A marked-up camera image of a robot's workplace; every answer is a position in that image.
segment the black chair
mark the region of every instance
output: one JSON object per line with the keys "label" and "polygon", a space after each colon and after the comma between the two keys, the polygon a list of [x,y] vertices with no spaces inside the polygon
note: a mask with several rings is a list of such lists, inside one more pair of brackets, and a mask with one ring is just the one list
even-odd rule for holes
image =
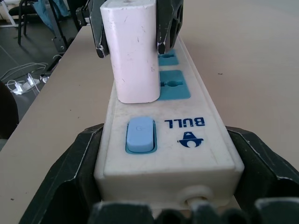
{"label": "black chair", "polygon": [[33,6],[30,4],[29,0],[21,0],[19,6],[10,9],[8,13],[11,16],[14,16],[14,15],[19,16],[18,44],[21,45],[22,17],[23,17],[23,22],[24,22],[23,34],[24,34],[24,36],[26,36],[27,15],[36,14],[36,11],[33,8]]}

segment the floor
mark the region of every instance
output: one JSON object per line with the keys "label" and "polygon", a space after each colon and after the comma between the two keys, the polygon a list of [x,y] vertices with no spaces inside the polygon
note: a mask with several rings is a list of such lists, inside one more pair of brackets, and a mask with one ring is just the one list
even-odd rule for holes
{"label": "floor", "polygon": [[[62,21],[60,25],[67,40],[76,36],[77,30],[72,19]],[[50,64],[53,61],[53,57],[57,55],[57,50],[52,41],[54,35],[42,22],[32,21],[27,25],[27,36],[22,36],[21,46],[17,43],[17,36],[17,28],[0,28],[0,77],[9,69],[26,63],[45,62]],[[39,67],[35,65],[22,69],[3,82],[5,83],[10,79],[16,81],[25,80],[24,74],[32,72]],[[42,69],[37,70],[32,73],[32,77],[39,78],[42,72]],[[39,90],[42,89],[43,85],[43,83],[38,85]],[[18,105],[20,120],[35,100],[37,94],[38,91],[35,90],[19,96],[14,95]]]}

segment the blue power switch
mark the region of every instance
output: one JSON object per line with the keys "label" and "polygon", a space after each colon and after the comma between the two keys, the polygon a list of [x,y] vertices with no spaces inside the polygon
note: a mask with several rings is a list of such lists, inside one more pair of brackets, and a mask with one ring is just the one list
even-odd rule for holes
{"label": "blue power switch", "polygon": [[154,149],[154,121],[152,118],[138,117],[130,120],[127,147],[132,153],[148,153]]}

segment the blue cloth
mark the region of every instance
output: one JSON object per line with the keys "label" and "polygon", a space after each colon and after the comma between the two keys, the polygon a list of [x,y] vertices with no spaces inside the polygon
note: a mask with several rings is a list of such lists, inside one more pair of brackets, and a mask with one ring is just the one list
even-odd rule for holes
{"label": "blue cloth", "polygon": [[[64,16],[70,15],[63,0],[51,0],[51,1],[53,2],[53,7],[55,9],[57,18],[59,18],[61,16],[64,17]],[[53,26],[50,21],[48,12],[46,10],[45,0],[38,0],[37,2],[35,2],[33,4],[33,7],[36,10],[36,13],[39,15],[39,17],[44,22],[44,24],[46,24],[53,31]]]}

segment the beige table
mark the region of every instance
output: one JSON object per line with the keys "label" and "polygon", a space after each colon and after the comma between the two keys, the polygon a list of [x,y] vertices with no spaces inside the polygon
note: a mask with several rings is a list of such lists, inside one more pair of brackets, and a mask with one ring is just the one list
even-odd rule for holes
{"label": "beige table", "polygon": [[[297,169],[298,9],[291,0],[186,0],[181,32],[224,123],[254,131]],[[109,58],[82,28],[0,152],[1,223],[17,223],[77,134],[104,122],[112,82]]]}

